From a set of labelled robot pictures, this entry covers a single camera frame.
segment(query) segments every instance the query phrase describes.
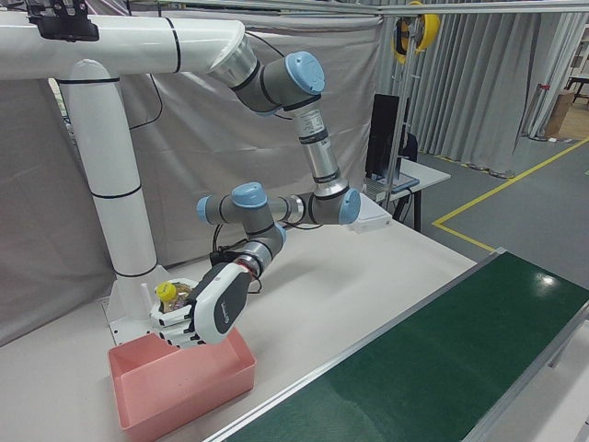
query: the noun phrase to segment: yellow cable reel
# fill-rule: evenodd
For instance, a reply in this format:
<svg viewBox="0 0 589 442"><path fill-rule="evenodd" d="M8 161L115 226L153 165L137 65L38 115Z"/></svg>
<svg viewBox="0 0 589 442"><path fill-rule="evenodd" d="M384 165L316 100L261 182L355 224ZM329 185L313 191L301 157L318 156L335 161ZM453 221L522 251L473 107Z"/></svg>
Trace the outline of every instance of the yellow cable reel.
<svg viewBox="0 0 589 442"><path fill-rule="evenodd" d="M422 2L412 1L410 5L422 5ZM421 14L417 19L420 23L415 35L417 46L415 52L424 52L433 43L440 30L440 18L435 14ZM409 24L406 18L400 18L395 25L395 35L391 41L391 50L401 64L405 64L407 49L409 48Z"/></svg>

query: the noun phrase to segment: pink bin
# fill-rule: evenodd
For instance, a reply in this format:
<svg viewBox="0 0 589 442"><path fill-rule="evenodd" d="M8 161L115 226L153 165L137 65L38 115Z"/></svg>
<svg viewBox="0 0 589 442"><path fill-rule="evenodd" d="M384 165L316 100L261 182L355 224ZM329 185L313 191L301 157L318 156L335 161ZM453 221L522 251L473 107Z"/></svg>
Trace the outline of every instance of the pink bin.
<svg viewBox="0 0 589 442"><path fill-rule="evenodd" d="M109 351L122 430L155 440L251 390L256 359L236 329L215 345L180 350L154 334Z"/></svg>

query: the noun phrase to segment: metal rail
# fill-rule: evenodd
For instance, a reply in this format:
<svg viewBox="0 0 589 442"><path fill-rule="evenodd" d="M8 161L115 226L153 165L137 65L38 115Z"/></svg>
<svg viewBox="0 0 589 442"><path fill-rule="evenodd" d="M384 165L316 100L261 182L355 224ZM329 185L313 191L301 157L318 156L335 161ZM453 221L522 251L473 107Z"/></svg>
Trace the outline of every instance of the metal rail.
<svg viewBox="0 0 589 442"><path fill-rule="evenodd" d="M360 14L383 17L415 17L420 14L536 14L543 12L589 12L587 0L544 0L522 2L459 3L416 6L377 6L309 0L156 0L155 3L194 6L237 7L250 9L278 9L288 11Z"/></svg>

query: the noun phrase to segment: white robotic hand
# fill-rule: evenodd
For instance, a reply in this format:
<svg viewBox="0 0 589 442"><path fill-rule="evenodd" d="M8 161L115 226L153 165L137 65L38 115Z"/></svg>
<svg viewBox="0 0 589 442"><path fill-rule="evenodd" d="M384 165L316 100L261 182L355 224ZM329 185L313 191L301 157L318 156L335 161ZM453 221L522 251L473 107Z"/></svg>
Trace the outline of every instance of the white robotic hand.
<svg viewBox="0 0 589 442"><path fill-rule="evenodd" d="M216 264L192 288L184 307L165 313L162 303L154 304L149 316L155 332L180 348L220 343L246 306L250 281L246 267L234 262Z"/></svg>

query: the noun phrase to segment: gray curtain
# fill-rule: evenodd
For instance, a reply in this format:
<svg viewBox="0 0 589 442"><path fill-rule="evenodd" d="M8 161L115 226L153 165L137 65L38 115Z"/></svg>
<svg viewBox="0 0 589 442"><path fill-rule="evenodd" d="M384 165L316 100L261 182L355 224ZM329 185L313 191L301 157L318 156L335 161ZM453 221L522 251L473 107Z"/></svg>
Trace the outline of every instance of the gray curtain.
<svg viewBox="0 0 589 442"><path fill-rule="evenodd" d="M443 16L435 43L417 57L410 131L420 150L499 173L511 167L525 109L539 15ZM387 20L378 90L395 95L403 75Z"/></svg>
<svg viewBox="0 0 589 442"><path fill-rule="evenodd" d="M46 80L0 82L0 345L94 297L114 275Z"/></svg>
<svg viewBox="0 0 589 442"><path fill-rule="evenodd" d="M92 6L97 12L124 12L116 2ZM313 52L327 75L321 108L342 172L353 185L361 184L375 91L378 18L165 15L243 19L283 52ZM252 45L262 61L277 56L256 39ZM270 194L312 189L292 122L252 114L231 91L207 77L154 78L163 102L161 117L132 135L160 263L193 260L210 250L213 228L195 214L196 202L206 194L230 192L248 180L258 180ZM159 101L149 76L123 78L121 93L130 125L157 116ZM107 295L114 275L84 174L47 83L0 83L0 109L4 344ZM220 243L242 235L239 227L225 227Z"/></svg>
<svg viewBox="0 0 589 442"><path fill-rule="evenodd" d="M552 108L569 74L569 65L574 50L583 35L584 25L589 14L545 14L542 17L541 38L549 40L538 45L542 51L539 58L541 68L533 83L550 85L549 90L540 90L537 100L526 115L524 133L530 138L544 139L544 129L548 124Z"/></svg>

